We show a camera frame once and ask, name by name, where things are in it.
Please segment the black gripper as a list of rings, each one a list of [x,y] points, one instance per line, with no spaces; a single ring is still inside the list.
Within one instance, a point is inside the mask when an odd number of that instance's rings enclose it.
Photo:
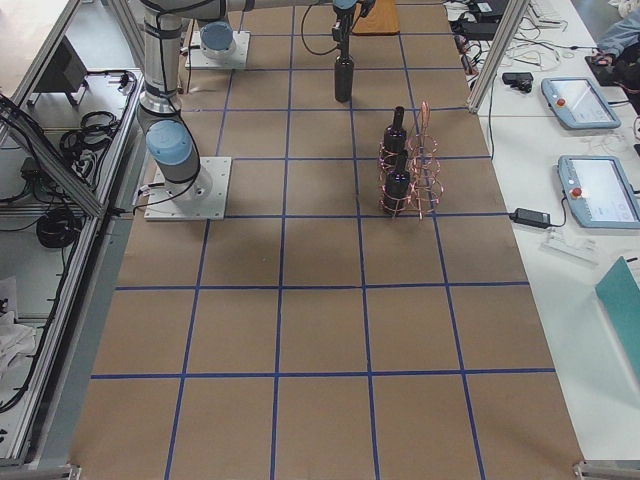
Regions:
[[[334,42],[341,47],[349,39],[355,8],[334,7],[333,11],[336,14],[336,20],[331,28],[331,34]]]

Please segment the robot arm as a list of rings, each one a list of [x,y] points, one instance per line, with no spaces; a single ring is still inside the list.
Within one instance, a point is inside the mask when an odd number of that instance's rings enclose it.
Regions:
[[[227,21],[204,24],[200,30],[200,49],[207,58],[229,56],[235,48],[234,30]]]
[[[200,50],[207,56],[229,52],[234,30],[230,11],[296,6],[296,1],[144,1],[144,91],[138,122],[148,152],[164,176],[167,199],[182,199],[204,191],[201,160],[193,135],[181,115],[178,68],[182,22],[200,27]]]

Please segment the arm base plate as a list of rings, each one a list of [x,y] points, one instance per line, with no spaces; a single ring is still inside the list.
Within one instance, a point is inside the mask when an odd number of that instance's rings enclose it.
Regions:
[[[194,183],[182,186],[166,183],[157,167],[153,181],[160,186],[150,190],[150,206],[144,209],[144,218],[150,221],[223,220],[231,167],[230,157],[202,157]]]
[[[185,66],[194,70],[244,70],[247,66],[251,34],[248,31],[233,31],[233,40],[228,49],[210,49],[201,41],[196,31],[190,41]]]

